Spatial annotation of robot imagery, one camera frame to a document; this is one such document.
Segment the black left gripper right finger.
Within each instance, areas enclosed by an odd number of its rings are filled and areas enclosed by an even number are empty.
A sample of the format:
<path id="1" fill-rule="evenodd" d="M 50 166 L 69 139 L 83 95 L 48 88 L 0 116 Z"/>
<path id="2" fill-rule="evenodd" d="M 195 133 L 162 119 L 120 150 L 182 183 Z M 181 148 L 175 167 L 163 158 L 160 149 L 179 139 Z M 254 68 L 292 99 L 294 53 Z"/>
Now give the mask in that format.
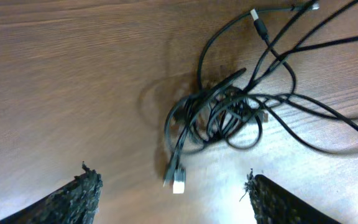
<path id="1" fill-rule="evenodd" d="M 339 224 L 262 174 L 249 172 L 244 190 L 257 224 Z"/>

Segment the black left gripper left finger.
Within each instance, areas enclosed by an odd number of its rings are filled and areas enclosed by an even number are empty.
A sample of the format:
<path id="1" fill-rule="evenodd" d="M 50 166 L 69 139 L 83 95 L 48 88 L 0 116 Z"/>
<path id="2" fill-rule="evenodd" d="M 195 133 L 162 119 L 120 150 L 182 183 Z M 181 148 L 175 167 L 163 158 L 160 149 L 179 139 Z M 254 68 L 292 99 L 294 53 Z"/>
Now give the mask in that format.
<path id="1" fill-rule="evenodd" d="M 82 164 L 84 173 L 32 205 L 0 220 L 2 223 L 93 224 L 103 181 Z"/>

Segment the black USB cable short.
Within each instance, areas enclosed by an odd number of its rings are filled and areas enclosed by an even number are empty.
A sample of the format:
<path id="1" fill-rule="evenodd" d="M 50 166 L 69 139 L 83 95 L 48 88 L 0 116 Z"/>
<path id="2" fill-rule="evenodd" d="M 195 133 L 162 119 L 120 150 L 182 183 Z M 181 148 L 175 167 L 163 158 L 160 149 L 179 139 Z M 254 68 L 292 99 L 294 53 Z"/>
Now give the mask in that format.
<path id="1" fill-rule="evenodd" d="M 288 12 L 298 12 L 302 11 L 305 6 L 308 6 L 305 11 L 314 11 L 319 9 L 319 3 L 317 1 L 314 1 L 313 4 L 304 3 L 302 5 L 291 5 L 287 7 L 275 7 L 275 8 L 268 8 L 268 9 L 252 9 L 248 12 L 244 12 L 231 21 L 229 21 L 226 25 L 224 25 L 222 28 L 220 28 L 213 36 L 206 42 L 205 46 L 203 47 L 197 64 L 196 69 L 196 84 L 199 89 L 199 91 L 203 90 L 203 82 L 201 79 L 201 71 L 203 66 L 203 60 L 206 56 L 206 53 L 208 49 L 212 46 L 213 42 L 225 31 L 228 30 L 231 26 L 233 26 L 235 23 L 239 22 L 240 20 L 250 16 L 253 20 L 254 27 L 259 34 L 260 38 L 262 40 L 267 40 L 269 38 L 267 28 L 263 21 L 259 18 L 260 13 L 269 13 L 269 12 L 278 12 L 278 11 L 288 11 Z"/>

